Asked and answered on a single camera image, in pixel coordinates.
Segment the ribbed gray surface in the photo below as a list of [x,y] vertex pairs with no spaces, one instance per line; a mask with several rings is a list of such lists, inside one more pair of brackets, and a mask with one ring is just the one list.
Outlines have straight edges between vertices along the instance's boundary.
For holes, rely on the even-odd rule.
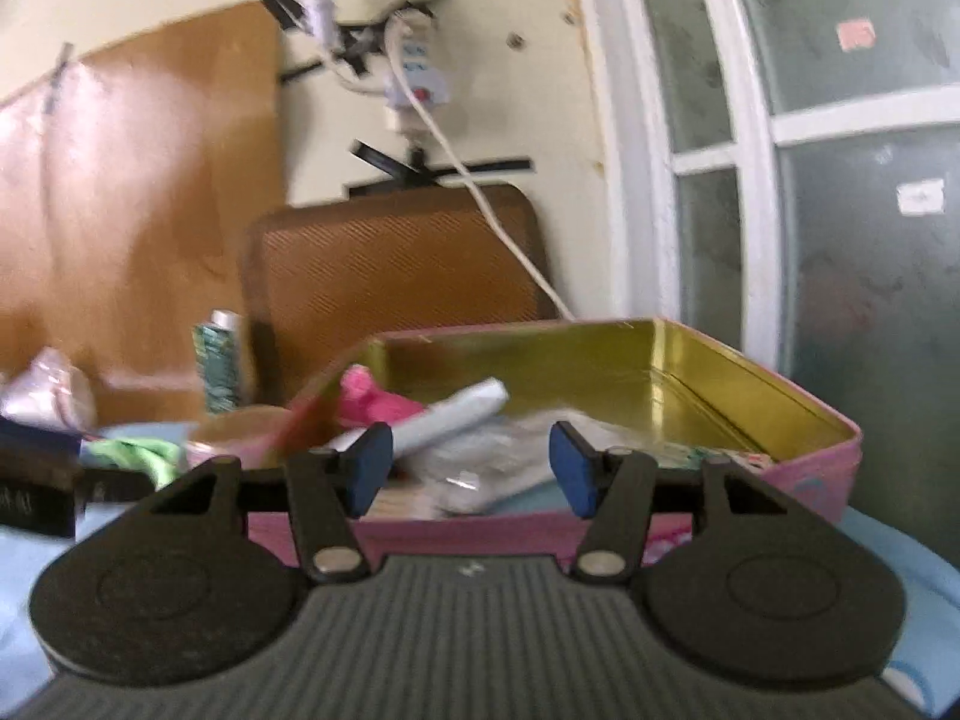
[[916,718],[879,680],[817,694],[728,685],[681,661],[627,596],[550,557],[391,557],[313,591],[246,664],[175,688],[61,677],[16,720]]

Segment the pink sticker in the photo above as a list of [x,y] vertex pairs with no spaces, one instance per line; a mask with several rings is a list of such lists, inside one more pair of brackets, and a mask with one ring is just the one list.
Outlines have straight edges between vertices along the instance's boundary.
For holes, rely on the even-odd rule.
[[877,42],[877,33],[870,19],[852,19],[837,25],[837,38],[844,52],[855,52],[872,49]]

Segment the wooden board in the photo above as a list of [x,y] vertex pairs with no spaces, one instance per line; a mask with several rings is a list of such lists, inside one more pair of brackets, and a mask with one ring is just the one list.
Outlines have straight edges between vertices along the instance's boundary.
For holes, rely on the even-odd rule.
[[42,346],[101,422],[195,418],[190,327],[242,309],[243,232],[284,204],[275,23],[249,2],[67,66],[0,107],[0,370]]

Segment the white sticker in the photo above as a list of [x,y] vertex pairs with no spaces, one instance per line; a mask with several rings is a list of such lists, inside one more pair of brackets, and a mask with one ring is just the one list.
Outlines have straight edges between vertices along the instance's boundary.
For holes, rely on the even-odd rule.
[[872,49],[877,43],[877,32],[870,19],[851,19],[837,25],[837,39],[840,41],[840,50],[856,52]]
[[906,217],[944,213],[944,180],[930,178],[896,187],[896,205]]

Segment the glass pane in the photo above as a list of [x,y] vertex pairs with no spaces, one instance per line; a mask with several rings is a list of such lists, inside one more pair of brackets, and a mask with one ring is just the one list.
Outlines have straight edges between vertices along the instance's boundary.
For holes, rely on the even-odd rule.
[[673,151],[731,140],[723,73],[704,0],[646,0]]
[[683,321],[740,348],[740,203],[734,170],[677,179]]
[[[960,562],[960,128],[790,148],[781,170],[792,375],[863,428],[853,504]],[[935,208],[931,180],[943,213],[901,213],[898,196]]]
[[960,80],[960,0],[745,1],[778,113]]

